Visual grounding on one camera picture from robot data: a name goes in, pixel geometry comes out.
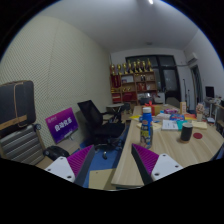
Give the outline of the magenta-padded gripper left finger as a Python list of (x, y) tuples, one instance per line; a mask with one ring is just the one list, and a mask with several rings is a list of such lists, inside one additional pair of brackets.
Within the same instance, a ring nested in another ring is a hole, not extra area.
[(44, 155), (53, 160), (46, 171), (82, 186), (95, 155), (95, 147), (90, 145), (70, 155), (58, 146), (51, 146), (44, 151)]

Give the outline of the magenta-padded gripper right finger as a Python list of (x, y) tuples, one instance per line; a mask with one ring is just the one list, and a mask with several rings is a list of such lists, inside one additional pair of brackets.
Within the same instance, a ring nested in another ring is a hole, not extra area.
[(158, 155), (137, 144), (132, 144), (131, 153), (145, 185), (182, 169), (168, 154)]

